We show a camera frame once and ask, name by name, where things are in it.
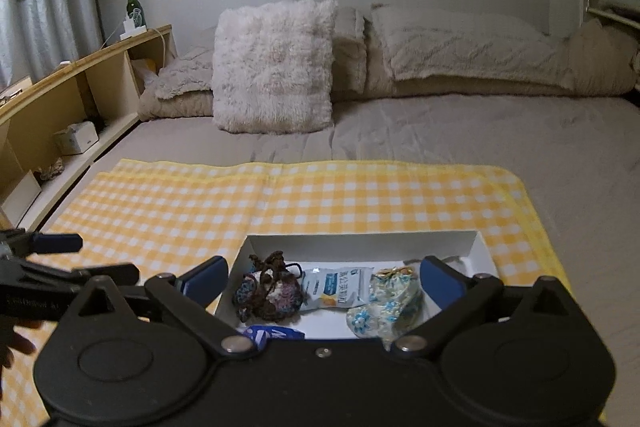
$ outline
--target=bed sheet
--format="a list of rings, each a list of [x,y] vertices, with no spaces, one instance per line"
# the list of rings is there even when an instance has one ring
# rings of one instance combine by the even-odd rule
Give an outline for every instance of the bed sheet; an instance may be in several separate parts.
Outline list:
[[[210,118],[142,123],[90,169],[48,223],[121,158],[503,167],[524,182],[574,295],[616,359],[610,424],[639,426],[640,111],[616,98],[449,95],[340,103],[334,120],[333,128],[289,136],[232,135]]]

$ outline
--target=beer bottle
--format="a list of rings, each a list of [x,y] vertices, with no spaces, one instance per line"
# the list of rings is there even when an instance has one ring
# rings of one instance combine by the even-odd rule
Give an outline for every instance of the beer bottle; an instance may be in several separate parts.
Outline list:
[[[133,20],[136,28],[146,25],[145,12],[142,9],[142,5],[139,0],[129,0],[127,2],[127,14],[129,15],[129,18]]]

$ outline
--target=finger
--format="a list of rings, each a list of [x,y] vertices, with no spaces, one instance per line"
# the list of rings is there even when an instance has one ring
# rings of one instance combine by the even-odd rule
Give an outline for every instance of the finger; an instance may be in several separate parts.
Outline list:
[[[20,326],[22,328],[29,328],[30,330],[37,330],[42,326],[42,321],[31,321],[29,319],[19,319],[16,323],[16,326]]]
[[[14,362],[15,355],[11,352],[11,349],[7,349],[6,356],[4,357],[2,365],[4,365],[4,367],[6,367],[7,369],[11,369],[12,365],[14,365]]]
[[[29,339],[25,339],[20,333],[16,333],[15,331],[8,346],[13,347],[16,351],[20,351],[25,355],[31,355],[36,350],[36,346],[34,346]]]

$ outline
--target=gray curtain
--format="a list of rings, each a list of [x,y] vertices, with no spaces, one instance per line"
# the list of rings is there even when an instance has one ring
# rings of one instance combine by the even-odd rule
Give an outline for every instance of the gray curtain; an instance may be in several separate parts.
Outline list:
[[[0,90],[102,45],[95,0],[0,0]]]

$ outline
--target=gingham tablecloth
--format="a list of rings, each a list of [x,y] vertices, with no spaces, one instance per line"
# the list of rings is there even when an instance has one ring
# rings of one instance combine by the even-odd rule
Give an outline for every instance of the gingham tablecloth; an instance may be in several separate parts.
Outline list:
[[[121,160],[50,227],[80,233],[82,252],[37,261],[63,268],[127,261],[145,280],[158,272],[179,275],[213,255],[231,265],[251,233],[428,230],[479,230],[507,284],[529,285],[542,273],[568,284],[516,176],[491,166],[400,162],[219,168]],[[53,328],[26,335],[42,345]],[[47,416],[32,365],[33,357],[17,355],[4,372],[3,426],[35,426]]]

